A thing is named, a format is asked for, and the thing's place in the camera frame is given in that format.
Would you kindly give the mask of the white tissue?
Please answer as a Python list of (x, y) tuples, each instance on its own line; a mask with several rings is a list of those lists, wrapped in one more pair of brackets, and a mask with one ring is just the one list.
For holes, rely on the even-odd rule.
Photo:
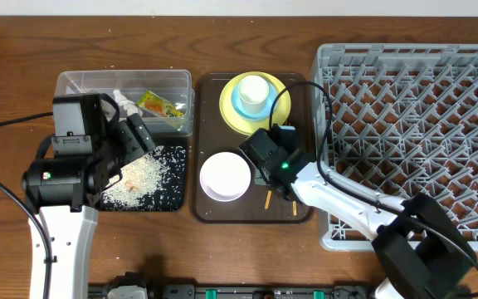
[(117, 103), (118, 107), (125, 112), (127, 116), (143, 115), (143, 111), (136, 105), (136, 103), (129, 100), (125, 95), (121, 93), (119, 89), (114, 90), (113, 95), (114, 101)]

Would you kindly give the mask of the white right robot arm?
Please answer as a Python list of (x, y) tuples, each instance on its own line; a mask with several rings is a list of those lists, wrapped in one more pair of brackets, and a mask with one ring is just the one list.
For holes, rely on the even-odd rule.
[(478, 269), (475, 251), (438, 202), (378, 193), (291, 145), (287, 129), (259, 129), (240, 146), (284, 199), (331, 213), (372, 244), (386, 274), (373, 298), (476, 298), (460, 282)]

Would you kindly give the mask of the wooden chopstick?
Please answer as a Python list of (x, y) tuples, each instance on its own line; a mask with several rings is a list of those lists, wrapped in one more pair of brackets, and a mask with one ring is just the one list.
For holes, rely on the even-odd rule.
[(297, 216), (297, 203), (296, 203), (296, 201), (292, 202), (292, 212), (293, 212), (293, 216)]
[(268, 190), (267, 195), (266, 195), (266, 201), (265, 201), (264, 209), (268, 209), (270, 207), (271, 195), (272, 195), (271, 190)]

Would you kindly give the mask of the yellow green snack wrapper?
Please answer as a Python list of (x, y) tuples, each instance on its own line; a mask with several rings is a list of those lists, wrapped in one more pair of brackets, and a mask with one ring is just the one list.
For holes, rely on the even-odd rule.
[(136, 102), (136, 105), (144, 111), (160, 117), (182, 117), (184, 113), (176, 108), (168, 100), (153, 93), (146, 91)]

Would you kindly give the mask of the white bowl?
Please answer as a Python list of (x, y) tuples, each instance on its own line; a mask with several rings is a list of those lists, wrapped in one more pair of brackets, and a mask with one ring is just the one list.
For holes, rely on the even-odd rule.
[(248, 163), (232, 152), (220, 152), (209, 157), (199, 172), (202, 191), (218, 202), (239, 199), (251, 185)]

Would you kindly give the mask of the white cup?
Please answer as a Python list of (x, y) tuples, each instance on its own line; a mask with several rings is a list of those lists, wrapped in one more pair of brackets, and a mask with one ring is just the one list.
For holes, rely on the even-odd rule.
[(257, 114), (265, 108), (270, 89), (263, 77), (250, 75), (241, 79), (237, 91), (244, 110)]

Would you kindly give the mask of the yellow plate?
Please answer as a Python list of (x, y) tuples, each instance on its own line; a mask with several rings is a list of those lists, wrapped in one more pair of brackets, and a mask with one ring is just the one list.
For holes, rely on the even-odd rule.
[(228, 126), (243, 135), (251, 135), (260, 128), (267, 129), (269, 127), (270, 119), (269, 115), (269, 117), (264, 120), (247, 120), (239, 116), (232, 107), (231, 95), (233, 89), (238, 86), (241, 79), (250, 75), (261, 76), (267, 81), (267, 83), (270, 82), (275, 87), (277, 96), (280, 91), (283, 91), (285, 89), (285, 85), (282, 81), (280, 81), (273, 75), (260, 71), (249, 71), (240, 73), (239, 75), (234, 76), (223, 87), (221, 95), (219, 97), (219, 110), (222, 115), (222, 118)]

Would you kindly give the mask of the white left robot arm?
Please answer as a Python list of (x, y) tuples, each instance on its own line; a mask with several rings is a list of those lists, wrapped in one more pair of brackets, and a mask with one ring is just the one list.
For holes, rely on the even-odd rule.
[(104, 191), (155, 144), (138, 114), (120, 119), (105, 93), (57, 96), (55, 132), (22, 176), (32, 235), (31, 298), (86, 298)]

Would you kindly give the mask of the light blue bowl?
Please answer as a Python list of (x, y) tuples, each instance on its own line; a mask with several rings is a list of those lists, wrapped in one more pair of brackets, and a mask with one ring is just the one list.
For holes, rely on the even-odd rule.
[(245, 110), (241, 101), (241, 97), (239, 96), (238, 86), (236, 86), (233, 89), (232, 95), (231, 95), (232, 107), (234, 108), (235, 112), (239, 116), (247, 120), (264, 120), (268, 118), (270, 114), (270, 110), (271, 110), (271, 105), (273, 104), (277, 96), (275, 87), (270, 82), (268, 82), (268, 86), (269, 86), (269, 94), (266, 98), (265, 104), (263, 105), (263, 108), (256, 113), (251, 113)]

